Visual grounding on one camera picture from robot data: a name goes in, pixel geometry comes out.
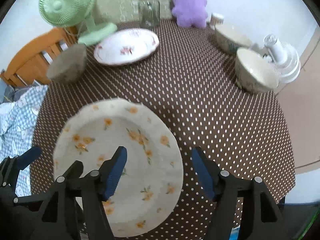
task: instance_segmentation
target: polka dot tablecloth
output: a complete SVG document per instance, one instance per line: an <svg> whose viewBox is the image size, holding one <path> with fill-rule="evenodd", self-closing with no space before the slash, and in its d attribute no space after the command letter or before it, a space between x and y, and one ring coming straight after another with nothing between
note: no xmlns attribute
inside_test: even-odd
<svg viewBox="0 0 320 240"><path fill-rule="evenodd" d="M119 29L136 27L123 23ZM295 184L292 147L284 115L273 92L252 95L235 85L233 56L216 45L213 30L183 29L161 20L160 46L138 63L107 67L88 48L88 63L74 84L51 83L43 101L33 145L42 156L30 168L32 192L53 182L52 154L66 121L92 102L121 97L156 113L174 134L184 165L184 184L171 215L157 228L131 239L201 239L214 203L204 195L192 168L191 147L201 146L221 169L237 177L260 176L276 201ZM235 209L240 223L242 199Z"/></svg>

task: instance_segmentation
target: white plate with orange flowers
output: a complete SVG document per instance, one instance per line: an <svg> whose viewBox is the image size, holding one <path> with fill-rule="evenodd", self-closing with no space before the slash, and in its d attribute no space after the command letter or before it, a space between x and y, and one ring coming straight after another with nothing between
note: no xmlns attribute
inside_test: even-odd
<svg viewBox="0 0 320 240"><path fill-rule="evenodd" d="M115 194L103 206L114 236L137 236L170 215L183 183L177 142L149 108L119 98L84 106L59 135L54 177L75 160L84 165L82 176L99 169L119 146L127 149L127 163ZM82 206L81 198L77 201Z"/></svg>
<svg viewBox="0 0 320 240"><path fill-rule="evenodd" d="M127 29L108 36L94 50L104 65L125 65L148 57L159 46L158 36L147 29Z"/></svg>

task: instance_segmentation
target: wooden chair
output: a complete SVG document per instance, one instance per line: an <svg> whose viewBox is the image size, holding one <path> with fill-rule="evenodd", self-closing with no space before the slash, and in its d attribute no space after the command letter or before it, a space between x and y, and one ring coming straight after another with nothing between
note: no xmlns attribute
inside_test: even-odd
<svg viewBox="0 0 320 240"><path fill-rule="evenodd" d="M75 27L67 28L67 31L73 35L77 34ZM7 70L2 72L0 77L8 85L15 87L31 85L34 80L43 84L50 83L50 80L46 77L49 62L42 52L47 52L50 58L54 60L62 52L60 42L64 42L70 47L77 43L77 39L75 36L68 34L64 28L53 28L25 45L13 57Z"/></svg>

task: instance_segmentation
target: purple sponge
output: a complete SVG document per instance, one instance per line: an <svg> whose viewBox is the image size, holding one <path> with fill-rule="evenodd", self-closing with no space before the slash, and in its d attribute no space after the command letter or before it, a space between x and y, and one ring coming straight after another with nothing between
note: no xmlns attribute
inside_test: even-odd
<svg viewBox="0 0 320 240"><path fill-rule="evenodd" d="M177 24L180 27L206 27L206 18L208 17L205 11L207 0L172 0L174 8L172 15L177 18Z"/></svg>

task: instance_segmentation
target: orange flower pattern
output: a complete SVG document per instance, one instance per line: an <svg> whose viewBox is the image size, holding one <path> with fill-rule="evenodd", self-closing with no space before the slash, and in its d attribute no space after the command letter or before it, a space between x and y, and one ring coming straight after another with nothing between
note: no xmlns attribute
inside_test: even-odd
<svg viewBox="0 0 320 240"><path fill-rule="evenodd" d="M168 183L167 187L167 193L166 194L172 194L174 192L174 187Z"/></svg>
<svg viewBox="0 0 320 240"><path fill-rule="evenodd" d="M58 169L58 165L59 165L59 162L57 160L54 160L54 166L56 169Z"/></svg>
<svg viewBox="0 0 320 240"><path fill-rule="evenodd" d="M73 137L72 137L72 140L75 141L75 142L78 142L80 141L80 136L78 134L75 134Z"/></svg>
<svg viewBox="0 0 320 240"><path fill-rule="evenodd" d="M135 106L132 106L130 108L126 108L126 110L131 114L136 114L138 112L138 108L136 108Z"/></svg>
<svg viewBox="0 0 320 240"><path fill-rule="evenodd" d="M160 143L170 148L169 139L167 136L165 135L161 136Z"/></svg>
<svg viewBox="0 0 320 240"><path fill-rule="evenodd" d="M82 154L83 151L88 152L86 145L83 143L78 143L77 145L75 145L75 148L78 152L80 152L80 154Z"/></svg>
<svg viewBox="0 0 320 240"><path fill-rule="evenodd" d="M136 223L136 226L137 228L143 228L145 224L146 224L146 221L143 220L142 222Z"/></svg>
<svg viewBox="0 0 320 240"><path fill-rule="evenodd" d="M144 201L149 201L151 199L151 197L153 196L153 192L151 191L151 186L144 188L140 192L144 194L144 198L142 199Z"/></svg>
<svg viewBox="0 0 320 240"><path fill-rule="evenodd" d="M105 156L104 155L100 155L97 159L97 166L100 168L101 165L103 164L103 162L105 161Z"/></svg>
<svg viewBox="0 0 320 240"><path fill-rule="evenodd" d="M114 202L111 201L111 199L109 199L109 200L107 200L107 201L105 201L105 202L104 202L104 201L102 202L102 205L103 205L103 208L104 208L104 212L106 213L106 215L111 215L111 214L113 214L115 208L112 207L112 206L110 206L110 205L112 205L112 204L114 204Z"/></svg>
<svg viewBox="0 0 320 240"><path fill-rule="evenodd" d="M105 118L104 119L104 130L107 130L110 125L112 125L112 119Z"/></svg>
<svg viewBox="0 0 320 240"><path fill-rule="evenodd" d="M111 215L113 214L115 208L114 207L108 207L104 209L104 212L106 213L106 215Z"/></svg>
<svg viewBox="0 0 320 240"><path fill-rule="evenodd" d="M90 143L92 143L92 142L94 142L95 141L95 139L94 138L91 138L91 137L84 137L83 138L83 142L85 143L85 144L90 144Z"/></svg>
<svg viewBox="0 0 320 240"><path fill-rule="evenodd" d="M126 129L127 129L127 132L128 132L130 139L133 141L137 141L142 146L142 148L147 156L147 161L149 164L151 164L152 151L147 150L147 148L146 148L146 146L149 145L149 139L145 135L143 135L139 129L138 129L138 132L136 132L134 130L129 130L128 128L126 128Z"/></svg>

